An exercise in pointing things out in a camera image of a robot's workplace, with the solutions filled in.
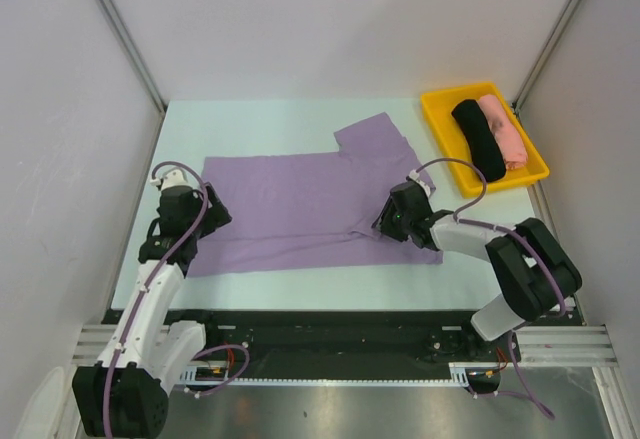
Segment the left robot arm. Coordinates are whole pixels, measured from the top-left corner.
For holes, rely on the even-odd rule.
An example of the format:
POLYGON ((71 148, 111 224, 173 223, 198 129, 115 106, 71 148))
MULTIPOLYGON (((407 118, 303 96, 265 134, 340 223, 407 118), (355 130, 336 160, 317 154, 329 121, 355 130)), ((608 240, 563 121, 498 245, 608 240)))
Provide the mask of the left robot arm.
POLYGON ((192 320, 160 333, 199 240, 231 216, 210 184, 197 190, 183 179, 164 179, 158 186, 157 216, 139 249, 133 294, 96 362, 79 367, 72 381, 84 431, 93 438, 158 437, 188 362, 194 355, 210 358, 221 346, 216 329, 192 320))

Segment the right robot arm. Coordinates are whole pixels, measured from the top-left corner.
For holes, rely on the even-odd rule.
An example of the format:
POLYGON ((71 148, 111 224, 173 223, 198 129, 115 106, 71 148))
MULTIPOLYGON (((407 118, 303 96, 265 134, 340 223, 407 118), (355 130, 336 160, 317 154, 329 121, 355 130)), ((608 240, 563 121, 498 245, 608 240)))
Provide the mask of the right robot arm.
POLYGON ((450 210, 433 210, 421 182, 409 179, 394 187, 372 228, 420 249, 456 252, 488 262, 500 294, 476 311, 471 329, 461 335, 463 352, 484 360, 497 339, 556 310, 583 285, 577 267, 547 226, 528 218, 512 227, 466 219, 450 210))

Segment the purple t shirt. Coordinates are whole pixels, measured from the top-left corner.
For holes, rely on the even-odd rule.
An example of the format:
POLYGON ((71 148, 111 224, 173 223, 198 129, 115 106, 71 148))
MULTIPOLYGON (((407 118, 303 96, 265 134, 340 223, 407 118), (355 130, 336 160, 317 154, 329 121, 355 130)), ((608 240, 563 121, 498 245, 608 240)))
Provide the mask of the purple t shirt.
POLYGON ((232 217, 199 240, 192 277, 369 265, 439 265, 440 252, 373 228, 420 162, 386 113, 334 134, 335 152, 209 157, 202 177, 232 217))

